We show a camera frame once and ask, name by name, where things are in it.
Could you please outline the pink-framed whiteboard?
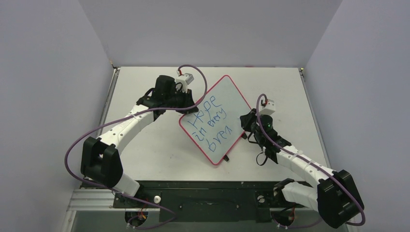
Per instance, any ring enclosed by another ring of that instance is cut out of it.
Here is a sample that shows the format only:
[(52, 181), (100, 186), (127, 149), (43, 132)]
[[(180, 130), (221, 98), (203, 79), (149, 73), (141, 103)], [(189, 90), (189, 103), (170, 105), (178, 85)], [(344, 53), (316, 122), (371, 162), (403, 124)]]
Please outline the pink-framed whiteboard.
[(179, 125), (206, 158), (219, 165), (242, 138), (240, 116), (251, 107), (228, 75), (208, 90), (197, 107), (199, 111), (182, 116)]

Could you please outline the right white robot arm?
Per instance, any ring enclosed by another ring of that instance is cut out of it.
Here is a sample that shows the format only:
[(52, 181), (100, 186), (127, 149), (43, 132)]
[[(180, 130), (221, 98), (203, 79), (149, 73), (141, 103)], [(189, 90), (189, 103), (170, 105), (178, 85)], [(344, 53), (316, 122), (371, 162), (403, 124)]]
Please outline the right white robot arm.
[(271, 116), (261, 115), (256, 109), (240, 116), (240, 123), (267, 160), (288, 168), (308, 183), (305, 186), (288, 178), (276, 184), (272, 194), (276, 205), (296, 203), (310, 208), (335, 229), (343, 224), (365, 224), (365, 206), (349, 172), (332, 170), (304, 155), (274, 130)]

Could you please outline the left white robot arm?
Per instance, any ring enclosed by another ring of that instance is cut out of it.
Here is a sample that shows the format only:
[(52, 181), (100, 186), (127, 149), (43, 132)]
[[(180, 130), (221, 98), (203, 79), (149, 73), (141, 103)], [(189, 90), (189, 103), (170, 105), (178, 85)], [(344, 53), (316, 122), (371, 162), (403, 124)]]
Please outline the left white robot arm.
[(175, 108), (185, 115), (198, 111), (188, 89), (193, 80), (190, 73), (177, 79), (160, 75), (155, 87), (136, 102), (126, 120), (99, 137), (88, 137), (84, 141), (81, 174), (107, 188), (125, 193), (127, 204), (133, 208), (140, 207), (144, 203), (144, 194), (139, 191), (141, 185), (124, 173), (120, 154), (144, 127), (164, 114), (166, 108)]

